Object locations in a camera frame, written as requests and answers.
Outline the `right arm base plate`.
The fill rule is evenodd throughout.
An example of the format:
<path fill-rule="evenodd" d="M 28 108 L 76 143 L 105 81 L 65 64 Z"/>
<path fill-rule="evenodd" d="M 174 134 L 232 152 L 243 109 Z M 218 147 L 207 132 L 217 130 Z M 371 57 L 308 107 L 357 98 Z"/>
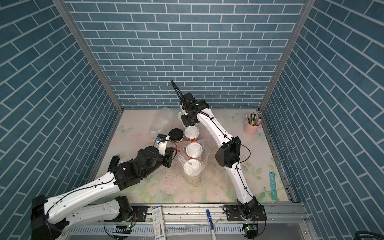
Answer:
<path fill-rule="evenodd" d="M 223 205 L 223 211 L 229 222 L 239 221 L 266 221 L 267 216 L 263 205 L 257 205 L 250 210 L 239 205 Z"/>

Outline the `clear plastic carrier bag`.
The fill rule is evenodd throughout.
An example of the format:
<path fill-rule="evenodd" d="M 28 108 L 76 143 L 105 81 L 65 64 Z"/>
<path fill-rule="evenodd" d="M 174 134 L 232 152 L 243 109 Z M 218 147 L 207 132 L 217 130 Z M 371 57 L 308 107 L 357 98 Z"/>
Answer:
<path fill-rule="evenodd" d="M 199 143 L 202 147 L 203 147 L 203 153 L 201 155 L 201 157 L 199 159 L 196 159 L 196 160 L 199 160 L 202 165 L 203 165 L 203 170 L 205 169 L 206 165 L 207 165 L 207 162 L 208 162 L 208 158 L 210 156 L 210 153 L 211 153 L 211 142 L 210 140 L 208 139 L 202 139 L 202 140 L 198 140 L 196 141 L 197 143 Z M 184 170 L 183 170 L 183 165 L 184 163 L 187 161 L 187 160 L 190 160 L 190 158 L 188 157 L 187 153 L 186 153 L 186 147 L 187 145 L 191 143 L 189 141 L 185 141 L 185 142 L 182 142 L 180 145 L 179 145 L 179 149 L 178 149 L 178 156 L 177 156 L 177 160 L 178 160 L 178 163 L 180 164 L 180 167 L 181 167 L 181 170 L 183 172 L 183 175 L 185 177 L 185 174 L 184 174 Z"/>

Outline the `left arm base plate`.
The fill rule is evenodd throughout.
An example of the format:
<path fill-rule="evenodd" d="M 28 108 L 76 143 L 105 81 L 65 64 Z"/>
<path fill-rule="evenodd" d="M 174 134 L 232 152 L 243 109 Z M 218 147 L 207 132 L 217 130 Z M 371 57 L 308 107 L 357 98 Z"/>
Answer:
<path fill-rule="evenodd" d="M 149 207 L 145 205 L 132 206 L 131 212 L 119 214 L 115 219 L 107 220 L 107 222 L 112 222 L 112 223 L 128 222 L 132 224 L 134 222 L 143 223 L 146 221 L 148 208 Z"/>

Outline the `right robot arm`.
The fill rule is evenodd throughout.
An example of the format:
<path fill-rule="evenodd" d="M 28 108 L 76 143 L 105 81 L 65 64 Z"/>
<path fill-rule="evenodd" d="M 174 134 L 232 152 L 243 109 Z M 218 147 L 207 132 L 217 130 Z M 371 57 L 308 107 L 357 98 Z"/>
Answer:
<path fill-rule="evenodd" d="M 196 100 L 191 93 L 183 94 L 173 80 L 171 84 L 180 100 L 183 125 L 189 127 L 198 123 L 203 124 L 218 145 L 215 158 L 227 171 L 235 187 L 238 211 L 242 218 L 266 222 L 265 208 L 252 194 L 241 168 L 240 153 L 243 144 L 240 138 L 233 137 L 225 130 L 205 100 Z"/>

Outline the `beige cup white lid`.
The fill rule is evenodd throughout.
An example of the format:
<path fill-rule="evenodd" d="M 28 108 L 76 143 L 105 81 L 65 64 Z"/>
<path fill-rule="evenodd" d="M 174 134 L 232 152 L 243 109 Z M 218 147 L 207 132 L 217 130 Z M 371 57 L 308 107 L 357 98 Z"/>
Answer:
<path fill-rule="evenodd" d="M 203 165 L 199 160 L 187 160 L 183 165 L 183 170 L 185 177 L 191 185 L 198 186 L 200 184 Z"/>

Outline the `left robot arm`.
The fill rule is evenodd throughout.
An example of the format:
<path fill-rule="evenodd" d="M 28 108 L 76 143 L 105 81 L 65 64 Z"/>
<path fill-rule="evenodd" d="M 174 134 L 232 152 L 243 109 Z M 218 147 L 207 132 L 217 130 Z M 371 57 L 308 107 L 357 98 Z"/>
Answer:
<path fill-rule="evenodd" d="M 126 197 L 93 205 L 92 203 L 130 186 L 153 173 L 159 167 L 169 168 L 176 156 L 176 148 L 146 147 L 127 162 L 115 157 L 109 171 L 94 181 L 68 193 L 47 198 L 40 195 L 32 200 L 31 238 L 56 240 L 72 228 L 97 221 L 120 221 L 132 213 Z"/>

